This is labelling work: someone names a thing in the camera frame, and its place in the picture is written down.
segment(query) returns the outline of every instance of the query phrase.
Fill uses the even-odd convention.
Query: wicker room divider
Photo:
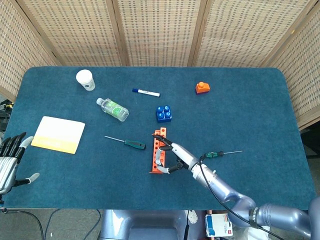
[[[2,0],[0,93],[32,66],[276,67],[303,129],[320,119],[317,2]]]

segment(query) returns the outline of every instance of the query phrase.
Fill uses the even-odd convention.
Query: white box
[[[205,230],[207,237],[228,237],[233,235],[232,223],[228,214],[205,215]]]

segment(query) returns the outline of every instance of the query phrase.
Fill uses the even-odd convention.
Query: orange plastic rack
[[[162,137],[166,138],[167,135],[167,129],[165,127],[161,127],[160,130],[155,130],[154,131],[154,135],[161,135]],[[152,158],[152,171],[150,172],[151,174],[162,174],[163,172],[159,171],[157,169],[157,165],[156,165],[156,153],[159,147],[164,146],[165,144],[161,141],[159,141],[158,139],[154,139],[154,143],[153,143],[153,158]],[[160,156],[160,161],[162,163],[163,166],[165,166],[165,156],[166,153],[165,151],[161,152],[161,156]]]

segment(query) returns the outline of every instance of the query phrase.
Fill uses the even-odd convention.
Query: wire
[[[200,166],[200,169],[201,169],[201,172],[202,172],[202,176],[203,176],[203,178],[204,178],[204,180],[205,180],[208,188],[210,189],[211,193],[212,193],[213,196],[215,197],[215,199],[216,199],[225,209],[227,209],[230,213],[232,213],[232,214],[235,215],[237,218],[241,219],[242,221],[244,221],[245,223],[247,223],[247,224],[250,225],[250,222],[249,222],[248,220],[246,220],[245,218],[243,218],[243,217],[240,216],[239,214],[235,213],[233,210],[231,210],[231,208],[229,208],[227,205],[225,205],[225,204],[224,204],[222,201],[220,201],[220,199],[217,197],[217,195],[215,194],[215,192],[214,192],[213,189],[211,188],[211,186],[210,186],[210,184],[209,184],[209,182],[208,182],[208,180],[207,180],[207,178],[206,178],[206,175],[205,175],[205,173],[204,173],[204,170],[203,170],[203,168],[202,168],[202,164],[203,164],[202,161],[203,161],[204,159],[205,159],[205,155],[202,155],[202,156],[200,157],[200,159],[199,159],[199,166]],[[262,231],[264,231],[264,232],[266,232],[266,233],[268,233],[268,234],[270,234],[270,235],[272,235],[272,236],[280,239],[280,240],[284,240],[282,237],[276,235],[275,233],[273,233],[273,232],[271,232],[271,231],[268,231],[268,230],[264,229],[262,226],[259,226],[259,225],[258,225],[258,228],[259,228],[260,230],[262,230]]]
[[[46,224],[46,228],[45,228],[45,232],[44,232],[44,240],[46,240],[47,231],[48,231],[49,224],[50,224],[50,221],[51,221],[52,216],[53,216],[56,212],[58,212],[58,211],[60,211],[60,210],[61,210],[61,208],[58,208],[58,209],[54,210],[54,211],[51,213],[51,215],[50,215],[50,217],[49,217],[49,220],[48,220],[48,223]],[[85,239],[89,236],[89,234],[95,229],[95,227],[96,227],[96,226],[98,225],[98,223],[100,222],[101,213],[100,213],[100,211],[99,211],[98,209],[96,209],[96,210],[97,210],[97,212],[99,213],[99,219],[98,219],[98,221],[95,223],[95,225],[90,229],[90,231],[85,235],[85,237],[84,237],[83,240],[85,240]]]
[[[95,229],[95,227],[98,225],[98,223],[100,222],[101,219],[101,213],[98,209],[96,209],[96,211],[99,213],[99,219],[98,221],[96,221],[95,225],[91,228],[91,230],[85,235],[83,240],[86,240],[86,238],[89,236],[89,234]]]
[[[188,225],[188,223],[189,223],[189,212],[190,212],[190,210],[188,210],[188,213],[186,214],[186,225]]]
[[[39,228],[40,228],[40,232],[41,232],[41,239],[44,240],[44,230],[42,228],[41,222],[34,214],[32,214],[31,212],[22,211],[22,210],[6,210],[6,211],[4,211],[4,213],[5,214],[27,214],[27,215],[32,216],[37,221]]]
[[[186,214],[186,225],[185,225],[185,229],[184,229],[183,240],[188,240],[188,233],[189,233],[189,212],[190,212],[190,210],[188,210],[188,213]]]
[[[45,232],[44,232],[44,240],[46,240],[47,231],[48,231],[49,224],[50,224],[50,221],[51,221],[52,216],[53,216],[56,212],[58,212],[58,211],[60,211],[60,210],[61,210],[61,208],[58,208],[58,209],[54,210],[54,211],[51,213],[51,215],[50,215],[50,217],[49,217],[49,220],[48,220],[48,223],[46,224],[46,228],[45,228]]]

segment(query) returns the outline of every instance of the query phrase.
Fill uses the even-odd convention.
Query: woven panel
[[[296,117],[320,106],[320,10],[271,63],[287,81]]]
[[[119,0],[132,66],[187,66],[200,0]]]
[[[196,66],[258,67],[308,0],[213,0]]]
[[[106,0],[28,0],[24,4],[66,65],[121,66]]]
[[[14,101],[27,69],[56,65],[9,0],[0,1],[0,88]]]

